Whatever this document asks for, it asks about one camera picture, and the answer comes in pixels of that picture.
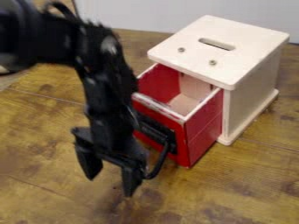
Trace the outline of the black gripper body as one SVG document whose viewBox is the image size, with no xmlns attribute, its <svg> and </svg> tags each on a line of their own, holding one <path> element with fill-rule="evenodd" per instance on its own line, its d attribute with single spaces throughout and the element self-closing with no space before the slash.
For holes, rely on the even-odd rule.
<svg viewBox="0 0 299 224">
<path fill-rule="evenodd" d="M 116 34 L 104 26 L 80 27 L 76 41 L 76 72 L 84 89 L 88 127 L 72 130 L 74 138 L 93 144 L 101 161 L 146 168 L 146 155 L 136 142 L 137 127 L 132 94 L 137 91 Z"/>
</svg>

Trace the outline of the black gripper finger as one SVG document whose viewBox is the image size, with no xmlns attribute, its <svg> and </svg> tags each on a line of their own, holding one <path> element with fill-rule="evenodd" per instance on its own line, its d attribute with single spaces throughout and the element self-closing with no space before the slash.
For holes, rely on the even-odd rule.
<svg viewBox="0 0 299 224">
<path fill-rule="evenodd" d="M 142 184 L 144 168 L 137 166 L 124 166 L 121 168 L 122 190 L 126 197 L 132 197 L 136 188 Z"/>
<path fill-rule="evenodd" d="M 74 141 L 74 152 L 84 175 L 88 180 L 92 180 L 102 169 L 102 161 L 96 156 L 93 144 L 77 138 Z"/>
</svg>

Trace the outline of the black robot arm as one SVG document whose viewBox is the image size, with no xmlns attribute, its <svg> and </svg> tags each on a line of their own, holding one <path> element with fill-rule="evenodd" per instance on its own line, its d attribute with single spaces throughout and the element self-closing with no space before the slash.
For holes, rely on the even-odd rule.
<svg viewBox="0 0 299 224">
<path fill-rule="evenodd" d="M 117 35 L 85 23 L 60 2 L 37 10 L 30 0 L 0 0 L 0 66 L 7 77 L 38 63 L 73 67 L 81 81 L 88 127 L 72 129 L 81 170 L 93 179 L 108 161 L 121 169 L 122 189 L 141 185 L 146 155 L 136 142 L 132 94 L 137 81 Z"/>
</svg>

